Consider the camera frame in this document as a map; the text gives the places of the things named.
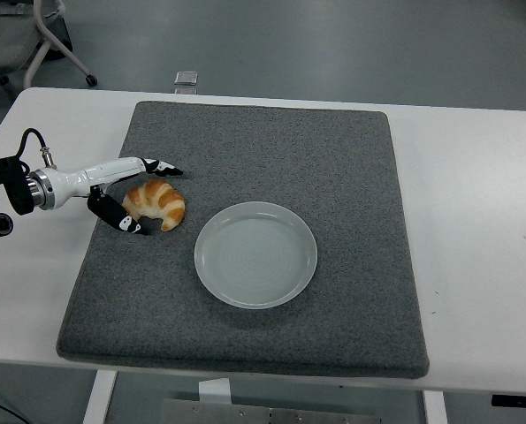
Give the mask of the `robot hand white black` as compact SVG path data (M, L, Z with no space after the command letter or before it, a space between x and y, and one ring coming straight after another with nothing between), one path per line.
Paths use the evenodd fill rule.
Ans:
M142 172L159 177L183 174L179 168L157 159L123 157L72 173L46 167L32 172L31 178L42 193L39 208L43 210L60 208L73 197L83 197L87 200L88 209L110 227L118 231L144 234L145 231L137 220L103 191L106 186Z

